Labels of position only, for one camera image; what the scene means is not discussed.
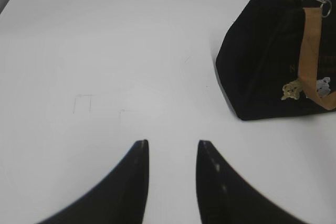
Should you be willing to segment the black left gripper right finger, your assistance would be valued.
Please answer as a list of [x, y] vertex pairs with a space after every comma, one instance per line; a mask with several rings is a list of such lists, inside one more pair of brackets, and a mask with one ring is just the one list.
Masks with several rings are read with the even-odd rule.
[[247, 183], [210, 141], [198, 143], [196, 195], [202, 223], [299, 223]]

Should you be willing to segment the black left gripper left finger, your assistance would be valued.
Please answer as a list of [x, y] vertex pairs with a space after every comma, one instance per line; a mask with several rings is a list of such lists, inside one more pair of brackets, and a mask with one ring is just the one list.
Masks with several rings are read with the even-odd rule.
[[142, 223], [148, 190], [149, 143], [140, 140], [94, 188], [42, 223]]

